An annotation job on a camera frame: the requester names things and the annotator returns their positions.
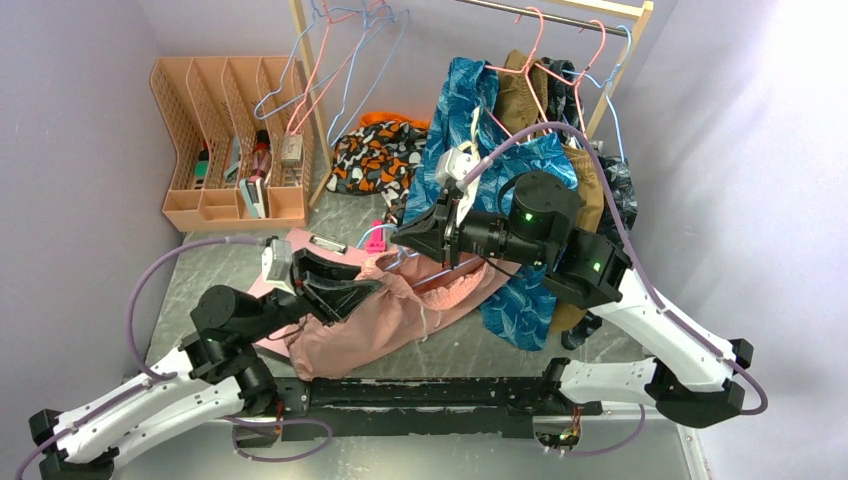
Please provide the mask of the light blue wire hanger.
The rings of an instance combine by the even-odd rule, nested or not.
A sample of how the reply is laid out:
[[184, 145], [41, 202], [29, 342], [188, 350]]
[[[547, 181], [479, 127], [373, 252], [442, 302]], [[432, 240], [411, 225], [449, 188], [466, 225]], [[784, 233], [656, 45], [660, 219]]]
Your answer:
[[[398, 227], [394, 224], [391, 224], [391, 223], [384, 223], [384, 224], [385, 224], [385, 226], [384, 226], [383, 234], [384, 234], [384, 240], [386, 242], [386, 250], [387, 250], [388, 240], [385, 238], [385, 234], [386, 233], [396, 233], [398, 231]], [[359, 241], [357, 242], [356, 247], [358, 249], [364, 250], [363, 244], [364, 244], [364, 241], [366, 239], [368, 230], [369, 230], [369, 228], [362, 234]], [[415, 253], [415, 252], [409, 253], [403, 247], [400, 247], [395, 254], [395, 260], [391, 264], [389, 264], [387, 267], [385, 267], [384, 270], [385, 271], [397, 270], [405, 262], [406, 259], [416, 258], [416, 257], [419, 257], [419, 256], [420, 256], [419, 253]], [[414, 287], [423, 286], [423, 285], [425, 285], [429, 282], [443, 278], [443, 277], [447, 276], [449, 273], [455, 272], [455, 271], [460, 270], [462, 268], [478, 267], [481, 263], [482, 263], [481, 260], [468, 259], [468, 260], [462, 261], [457, 266], [444, 267], [440, 271], [438, 271], [438, 272], [436, 272], [436, 273], [434, 273], [434, 274], [432, 274], [428, 277], [421, 278], [416, 283], [414, 283], [413, 286]]]

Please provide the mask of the pink shorts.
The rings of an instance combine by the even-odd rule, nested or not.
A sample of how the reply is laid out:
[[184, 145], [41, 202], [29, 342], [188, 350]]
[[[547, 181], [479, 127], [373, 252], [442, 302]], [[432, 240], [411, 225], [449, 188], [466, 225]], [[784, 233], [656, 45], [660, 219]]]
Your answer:
[[518, 270], [514, 263], [488, 264], [473, 255], [463, 255], [460, 262], [445, 271], [416, 256], [391, 269], [388, 253], [366, 258], [359, 278], [376, 280], [381, 288], [341, 323], [325, 326], [307, 318], [301, 332], [284, 340], [283, 354], [303, 380], [342, 378], [454, 324], [491, 299]]

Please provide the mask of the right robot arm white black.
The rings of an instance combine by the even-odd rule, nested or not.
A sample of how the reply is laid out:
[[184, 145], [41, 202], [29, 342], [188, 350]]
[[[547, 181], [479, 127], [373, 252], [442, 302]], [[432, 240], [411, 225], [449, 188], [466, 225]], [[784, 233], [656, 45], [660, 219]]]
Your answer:
[[539, 270], [559, 300], [611, 322], [648, 349], [648, 358], [630, 363], [553, 361], [539, 389], [548, 412], [604, 401], [640, 404], [691, 428], [742, 414], [745, 391], [735, 376], [750, 366], [748, 341], [711, 336], [650, 289], [622, 248], [578, 228], [579, 197], [558, 177], [531, 171], [507, 190], [507, 213], [463, 211], [462, 192], [449, 181], [392, 241], [451, 268], [473, 254]]

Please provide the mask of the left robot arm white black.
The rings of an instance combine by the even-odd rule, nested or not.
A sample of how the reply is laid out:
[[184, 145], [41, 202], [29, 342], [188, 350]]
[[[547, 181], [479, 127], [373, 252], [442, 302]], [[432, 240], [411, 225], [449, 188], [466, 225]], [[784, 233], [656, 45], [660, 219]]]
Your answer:
[[307, 316], [340, 322], [382, 286], [308, 249], [282, 260], [266, 249], [262, 275], [271, 289], [259, 296], [207, 289], [190, 313], [194, 333], [150, 372], [74, 410], [31, 416], [41, 477], [109, 479], [132, 454], [211, 419], [268, 413], [281, 399], [255, 343]]

